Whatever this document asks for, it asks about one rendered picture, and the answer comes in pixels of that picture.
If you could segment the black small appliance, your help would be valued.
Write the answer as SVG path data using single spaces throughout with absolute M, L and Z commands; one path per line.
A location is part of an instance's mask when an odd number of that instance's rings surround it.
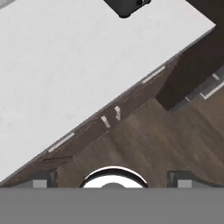
M 120 18 L 128 18 L 133 12 L 150 4 L 152 0 L 103 0 Z

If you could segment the dark wood drawer front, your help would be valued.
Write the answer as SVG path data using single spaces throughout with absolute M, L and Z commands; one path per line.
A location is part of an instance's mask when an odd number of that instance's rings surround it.
M 179 62 L 179 56 L 169 60 L 163 66 L 165 66 L 165 70 L 159 73 L 156 77 L 149 80 L 147 83 L 142 84 L 131 94 L 129 97 L 132 101 L 138 99 L 139 101 L 142 100 L 149 100 L 154 98 L 157 93 L 160 91 L 162 86 L 165 84 L 166 80 L 168 79 L 169 75 L 171 74 L 174 67 Z
M 63 143 L 59 148 L 54 150 L 53 152 L 49 153 L 48 150 L 52 147 L 50 147 L 45 153 L 41 155 L 39 158 L 39 162 L 46 163 L 47 161 L 54 160 L 56 158 L 65 156 L 67 154 L 67 151 L 74 145 L 74 143 L 78 140 L 78 138 L 84 133 L 84 131 L 88 128 L 87 125 L 81 125 L 75 128 L 72 132 L 75 135 L 70 138 L 67 142 Z

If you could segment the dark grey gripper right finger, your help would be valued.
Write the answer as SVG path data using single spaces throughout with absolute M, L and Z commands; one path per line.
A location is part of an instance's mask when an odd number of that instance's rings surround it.
M 167 186 L 172 188 L 223 187 L 221 184 L 204 180 L 191 171 L 168 171 L 167 178 Z

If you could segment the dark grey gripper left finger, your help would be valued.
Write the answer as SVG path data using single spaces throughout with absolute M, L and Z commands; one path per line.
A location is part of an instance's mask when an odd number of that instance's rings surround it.
M 36 172 L 29 178 L 9 185 L 9 187 L 14 188 L 55 188 L 57 186 L 57 172 L 55 170 Z

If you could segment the dark wood cabinet door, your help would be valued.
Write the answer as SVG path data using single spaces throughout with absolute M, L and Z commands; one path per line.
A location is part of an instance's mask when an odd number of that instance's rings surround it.
M 107 111 L 95 117 L 73 141 L 72 153 L 74 155 L 85 149 L 108 130 L 102 120 L 103 116 L 106 116 L 110 127 L 116 125 L 115 114 L 113 112 Z
M 136 87 L 123 96 L 120 96 L 116 100 L 114 100 L 109 106 L 107 115 L 108 122 L 111 128 L 114 128 L 121 120 L 124 120 L 131 113 L 139 109 L 154 95 L 155 92 L 153 90 L 153 87 L 142 86 Z M 115 107 L 118 107 L 120 109 L 120 120 L 117 120 L 116 118 Z

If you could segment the dark brown tall cabinet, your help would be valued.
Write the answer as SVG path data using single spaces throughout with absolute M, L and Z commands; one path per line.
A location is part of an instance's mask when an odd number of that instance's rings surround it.
M 157 101 L 170 110 L 224 65 L 224 0 L 186 0 L 216 24 L 179 58 Z

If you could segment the white round object black rim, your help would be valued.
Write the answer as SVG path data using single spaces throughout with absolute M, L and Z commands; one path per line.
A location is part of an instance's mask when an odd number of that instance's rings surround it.
M 89 173 L 80 188 L 148 188 L 147 181 L 137 172 L 122 166 L 105 166 Z

